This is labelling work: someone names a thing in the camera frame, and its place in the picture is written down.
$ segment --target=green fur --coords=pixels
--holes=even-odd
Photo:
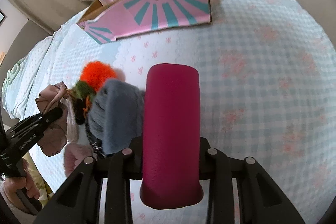
[[[90,87],[85,81],[77,81],[72,88],[73,96],[77,99],[85,99],[88,95],[90,96],[91,102],[95,98],[96,92]]]

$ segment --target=sleeve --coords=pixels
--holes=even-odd
[[[7,198],[6,194],[5,194],[5,190],[3,188],[2,185],[3,182],[0,182],[0,192],[1,195],[3,196],[4,200],[6,201],[8,207],[10,208],[10,210],[12,211],[12,213],[15,215],[15,217],[17,218],[17,220],[19,220],[19,222],[21,224],[32,224],[35,220],[35,216],[32,216],[30,214],[24,213],[21,210],[19,210],[18,208],[16,208]]]

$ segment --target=teal stripe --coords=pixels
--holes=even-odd
[[[129,9],[129,8],[131,8],[133,5],[137,4],[139,1],[140,1],[140,0],[131,0],[131,1],[129,1],[129,2],[126,2],[126,3],[124,4],[124,7],[125,7],[126,9]]]
[[[157,30],[158,27],[159,27],[158,9],[156,7],[156,4],[153,4],[152,30]]]
[[[191,25],[197,24],[196,19],[182,6],[181,3],[179,3],[177,0],[174,0],[174,3],[180,9],[180,11],[185,15],[185,17],[188,19],[189,24]]]
[[[165,16],[167,19],[168,27],[176,27],[179,25],[177,18],[168,3],[162,4],[163,11],[165,12]]]
[[[185,2],[188,2],[192,6],[196,7],[197,9],[200,9],[201,11],[209,14],[209,5],[204,2],[200,2],[198,0],[184,0]]]
[[[142,7],[141,9],[139,10],[139,12],[136,14],[136,16],[134,17],[135,19],[135,22],[138,23],[138,25],[140,26],[142,20],[143,20],[143,17],[145,16],[145,13],[147,11],[149,7],[149,2],[146,2]]]
[[[98,38],[94,37],[91,33],[86,32],[93,40],[95,40],[99,45],[101,45],[102,43],[98,40]]]
[[[92,32],[93,34],[95,34],[95,35],[101,37],[101,38],[104,39],[106,42],[111,42],[111,39],[108,39],[107,37],[104,37],[104,36],[103,36],[102,34],[100,34],[100,33],[97,33],[97,32],[94,32],[94,31],[90,31],[90,32]]]
[[[94,29],[94,30],[97,30],[97,31],[102,31],[102,32],[107,32],[107,33],[112,33],[109,29],[102,28],[102,27],[89,27],[89,29]]]

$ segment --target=human hand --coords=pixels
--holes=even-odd
[[[22,201],[16,194],[17,190],[23,189],[24,187],[27,189],[27,196],[29,198],[39,199],[40,192],[37,189],[37,186],[34,183],[34,180],[30,173],[27,171],[29,164],[25,159],[22,159],[23,168],[27,174],[26,177],[21,178],[6,178],[3,183],[5,194],[8,200],[18,209],[25,213],[29,213],[28,209],[23,205]]]

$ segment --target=plush toy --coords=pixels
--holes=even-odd
[[[81,81],[87,82],[95,92],[98,92],[109,78],[117,78],[117,73],[110,65],[100,61],[88,63],[79,77]]]
[[[88,63],[71,91],[76,121],[83,124],[96,93],[107,79],[117,78],[117,72],[109,65],[100,61]]]

